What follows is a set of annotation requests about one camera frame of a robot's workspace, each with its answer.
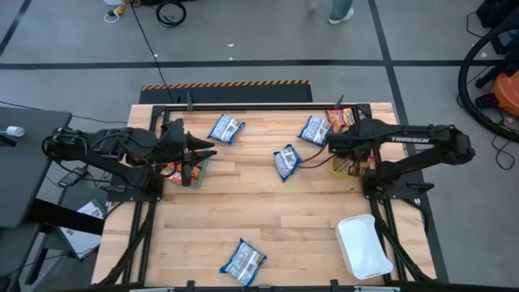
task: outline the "wooden table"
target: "wooden table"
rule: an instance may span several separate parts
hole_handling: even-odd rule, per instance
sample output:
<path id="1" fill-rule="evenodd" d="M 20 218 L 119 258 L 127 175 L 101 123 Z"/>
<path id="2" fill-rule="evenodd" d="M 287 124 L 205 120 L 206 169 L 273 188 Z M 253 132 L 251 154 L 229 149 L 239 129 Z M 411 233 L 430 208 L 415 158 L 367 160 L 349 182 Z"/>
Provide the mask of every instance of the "wooden table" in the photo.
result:
<path id="1" fill-rule="evenodd" d="M 390 103 L 373 103 L 371 109 L 373 118 L 397 122 Z M 148 129 L 151 110 L 152 105 L 134 105 L 128 126 Z M 297 135 L 311 114 L 324 118 L 324 111 L 193 111 L 174 113 L 170 119 L 183 118 L 187 131 L 205 139 L 221 114 L 246 126 L 232 145 L 217 142 L 218 154 L 208 163 L 200 189 L 165 184 L 145 285 L 185 286 L 194 280 L 197 286 L 240 286 L 230 275 L 219 273 L 240 238 L 268 257 L 254 286 L 327 286 L 330 279 L 338 279 L 340 285 L 382 284 L 382 277 L 360 281 L 346 272 L 334 234 L 341 219 L 371 213 L 360 180 L 333 176 L 331 162 L 299 169 L 285 183 L 275 169 L 272 153 L 287 144 L 303 158 L 319 150 Z M 385 160 L 405 156 L 401 144 L 384 144 L 380 152 Z M 309 164 L 326 157 L 325 151 Z M 126 249 L 134 206 L 125 203 L 107 219 L 92 283 L 104 278 Z M 434 277 L 419 211 L 399 200 L 392 207 L 402 246 L 425 274 Z M 394 260 L 392 252 L 388 257 Z M 139 258 L 137 251 L 132 281 Z"/>

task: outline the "orange and black striped tape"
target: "orange and black striped tape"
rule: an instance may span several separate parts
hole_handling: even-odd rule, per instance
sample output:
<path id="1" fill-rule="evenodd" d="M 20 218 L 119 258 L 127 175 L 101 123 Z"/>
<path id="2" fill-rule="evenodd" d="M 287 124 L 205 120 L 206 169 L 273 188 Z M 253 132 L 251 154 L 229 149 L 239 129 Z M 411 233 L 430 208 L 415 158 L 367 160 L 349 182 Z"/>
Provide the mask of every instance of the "orange and black striped tape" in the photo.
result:
<path id="1" fill-rule="evenodd" d="M 308 80 L 274 80 L 274 81 L 245 81 L 245 82 L 216 82 L 206 84 L 175 84 L 168 85 L 169 89 L 175 88 L 213 88 L 213 87 L 231 87 L 231 86 L 251 86 L 251 85 L 276 85 L 276 84 L 310 84 Z M 146 85 L 141 88 L 143 90 L 166 89 L 165 85 Z"/>

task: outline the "concrete floor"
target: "concrete floor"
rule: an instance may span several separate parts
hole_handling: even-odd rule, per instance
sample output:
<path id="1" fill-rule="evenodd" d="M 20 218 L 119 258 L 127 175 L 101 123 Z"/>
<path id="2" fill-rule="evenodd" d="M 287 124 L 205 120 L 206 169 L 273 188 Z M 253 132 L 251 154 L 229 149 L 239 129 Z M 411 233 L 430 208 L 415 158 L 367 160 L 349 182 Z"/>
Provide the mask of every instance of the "concrete floor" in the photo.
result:
<path id="1" fill-rule="evenodd" d="M 23 2 L 0 2 L 0 39 Z M 234 61 L 462 60 L 478 40 L 465 31 L 465 17 L 481 2 L 356 0 L 355 17 L 338 26 L 326 23 L 330 0 L 317 1 L 313 11 L 301 0 L 198 0 L 186 4 L 186 22 L 173 29 L 160 26 L 148 7 L 138 8 L 137 13 L 161 62 L 229 61 L 231 57 Z M 382 53 L 384 44 L 381 49 L 371 15 L 373 3 L 389 56 Z M 0 67 L 12 63 L 151 62 L 131 11 L 127 10 L 118 23 L 106 24 L 102 17 L 108 9 L 101 0 L 32 0 L 3 54 L 0 50 Z M 475 17 L 470 27 L 477 33 L 485 32 Z M 491 48 L 483 52 L 487 58 L 495 58 Z M 456 107 L 458 67 L 395 67 L 394 71 L 405 108 L 397 109 L 401 120 L 453 123 L 470 135 L 477 153 L 467 165 L 438 165 L 424 171 L 425 180 L 436 185 L 429 197 L 448 279 L 452 283 L 519 287 L 519 233 L 515 225 L 519 213 L 514 209 L 519 204 L 519 170 L 501 170 L 491 146 L 493 134 Z M 175 67 L 165 68 L 163 73 L 168 84 L 308 79 L 314 101 L 335 101 L 344 94 L 345 101 L 394 102 L 383 66 Z M 138 103 L 140 87 L 160 83 L 157 70 L 152 68 L 3 69 L 0 100 L 125 120 L 131 105 Z M 71 125 L 85 131 L 106 127 L 79 119 L 73 119 Z M 517 157 L 519 146 L 511 144 L 507 151 Z M 63 175 L 55 167 L 49 172 L 56 180 Z M 39 196 L 53 200 L 57 192 L 46 182 Z M 87 285 L 94 262 L 62 260 L 54 276 L 38 290 L 62 287 L 57 279 L 74 265 L 82 268 L 77 285 Z"/>

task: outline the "black floor stripe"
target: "black floor stripe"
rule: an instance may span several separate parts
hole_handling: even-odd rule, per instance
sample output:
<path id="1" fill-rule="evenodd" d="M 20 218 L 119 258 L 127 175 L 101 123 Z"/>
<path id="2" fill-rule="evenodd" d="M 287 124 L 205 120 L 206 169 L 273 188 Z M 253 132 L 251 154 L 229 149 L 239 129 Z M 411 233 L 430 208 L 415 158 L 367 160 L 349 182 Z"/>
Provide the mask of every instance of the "black floor stripe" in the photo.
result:
<path id="1" fill-rule="evenodd" d="M 386 36 L 384 35 L 384 29 L 382 27 L 382 21 L 380 20 L 379 10 L 376 6 L 375 0 L 368 0 L 371 17 L 373 18 L 373 23 L 375 24 L 376 35 L 379 39 L 380 51 L 382 52 L 382 58 L 384 63 L 386 64 L 386 71 L 388 73 L 389 86 L 391 87 L 391 92 L 393 95 L 393 100 L 395 102 L 395 107 L 397 109 L 398 119 L 400 120 L 400 124 L 409 125 L 409 119 L 407 118 L 407 113 L 405 112 L 404 101 L 402 100 L 402 95 L 400 91 L 400 87 L 398 85 L 397 74 L 395 73 L 394 64 L 395 62 L 391 59 L 391 54 L 389 53 L 388 43 L 386 41 Z M 433 61 L 421 61 L 422 66 L 426 66 L 432 64 Z M 461 63 L 457 64 L 457 62 L 444 62 L 443 66 L 460 66 Z M 401 66 L 410 66 L 409 62 L 401 62 Z M 408 144 L 406 148 L 407 152 L 410 156 L 416 154 L 416 148 L 414 144 Z M 447 269 L 445 268 L 444 257 L 440 248 L 440 241 L 438 239 L 438 234 L 436 232 L 436 227 L 434 223 L 434 219 L 432 217 L 431 205 L 429 199 L 425 195 L 422 199 L 422 206 L 424 207 L 426 214 L 429 219 L 429 232 L 427 234 L 427 241 L 429 242 L 429 249 L 431 250 L 431 256 L 433 259 L 433 264 L 435 266 L 436 277 L 442 282 L 448 282 Z"/>
<path id="2" fill-rule="evenodd" d="M 250 61 L 185 61 L 159 62 L 161 68 L 209 67 L 459 67 L 462 60 L 250 60 Z M 475 60 L 472 66 L 495 66 L 500 60 Z M 87 70 L 157 68 L 154 62 L 77 62 L 77 63 L 0 63 L 0 70 Z"/>
<path id="3" fill-rule="evenodd" d="M 7 45 L 9 45 L 9 41 L 13 37 L 13 34 L 15 34 L 15 30 L 18 27 L 19 22 L 22 20 L 25 11 L 27 11 L 27 8 L 29 8 L 29 4 L 31 4 L 31 1 L 32 0 L 25 0 L 22 6 L 19 8 L 15 20 L 13 20 L 13 23 L 7 30 L 6 35 L 3 37 L 2 42 L 0 43 L 0 57 L 2 56 L 3 51 L 6 50 Z"/>

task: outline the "sneaker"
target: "sneaker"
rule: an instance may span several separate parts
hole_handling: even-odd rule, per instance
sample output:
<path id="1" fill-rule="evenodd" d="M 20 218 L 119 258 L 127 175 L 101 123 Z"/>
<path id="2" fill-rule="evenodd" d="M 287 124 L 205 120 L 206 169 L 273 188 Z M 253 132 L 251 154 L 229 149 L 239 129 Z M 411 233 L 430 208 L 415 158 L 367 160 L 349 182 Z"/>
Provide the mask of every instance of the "sneaker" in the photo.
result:
<path id="1" fill-rule="evenodd" d="M 328 18 L 328 22 L 329 22 L 330 24 L 339 24 L 339 23 L 341 23 L 341 22 L 343 22 L 343 21 L 350 20 L 353 16 L 354 16 L 354 9 L 353 9 L 353 8 L 350 8 L 350 9 L 348 10 L 348 14 L 347 14 L 344 18 L 339 19 L 339 20 L 333 20 L 333 19 L 331 19 L 331 18 Z"/>

